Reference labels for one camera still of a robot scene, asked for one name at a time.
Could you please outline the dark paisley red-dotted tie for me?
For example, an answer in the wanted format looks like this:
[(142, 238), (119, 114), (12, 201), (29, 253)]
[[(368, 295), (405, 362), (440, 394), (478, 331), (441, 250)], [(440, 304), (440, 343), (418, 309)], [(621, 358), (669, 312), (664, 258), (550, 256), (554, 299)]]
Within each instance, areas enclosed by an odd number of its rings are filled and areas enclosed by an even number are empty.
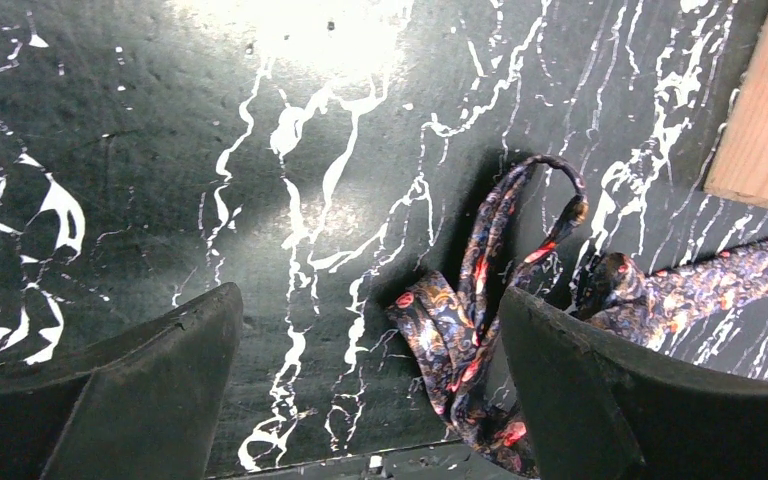
[[(508, 283), (529, 285), (534, 270), (587, 217), (581, 173), (562, 157), (538, 154), (515, 164), (480, 204), (459, 281), (451, 286), (432, 270), (386, 310), (408, 343), (437, 416), (474, 452), (523, 478), (539, 470), (518, 407), (502, 408), (485, 394), (500, 332), (488, 311), (487, 280), (519, 195), (536, 168), (562, 171), (574, 194), (542, 243), (516, 267)], [(575, 315), (635, 344), (658, 349), (667, 336), (719, 312), (768, 297), (768, 239), (655, 273), (626, 254), (602, 256), (575, 303)]]

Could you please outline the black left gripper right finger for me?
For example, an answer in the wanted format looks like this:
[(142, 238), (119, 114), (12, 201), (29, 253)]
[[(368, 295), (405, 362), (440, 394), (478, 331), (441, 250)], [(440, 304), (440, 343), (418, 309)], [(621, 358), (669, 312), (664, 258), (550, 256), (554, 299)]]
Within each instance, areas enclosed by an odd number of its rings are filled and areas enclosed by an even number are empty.
[(768, 479), (768, 381), (677, 360), (511, 287), (501, 337), (543, 479)]

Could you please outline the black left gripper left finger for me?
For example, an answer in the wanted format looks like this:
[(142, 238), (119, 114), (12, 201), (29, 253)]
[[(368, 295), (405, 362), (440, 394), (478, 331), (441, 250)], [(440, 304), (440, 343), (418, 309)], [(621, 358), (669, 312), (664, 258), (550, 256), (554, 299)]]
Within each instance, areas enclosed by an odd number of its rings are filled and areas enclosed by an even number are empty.
[(243, 324), (222, 284), (43, 363), (0, 365), (0, 479), (200, 479)]

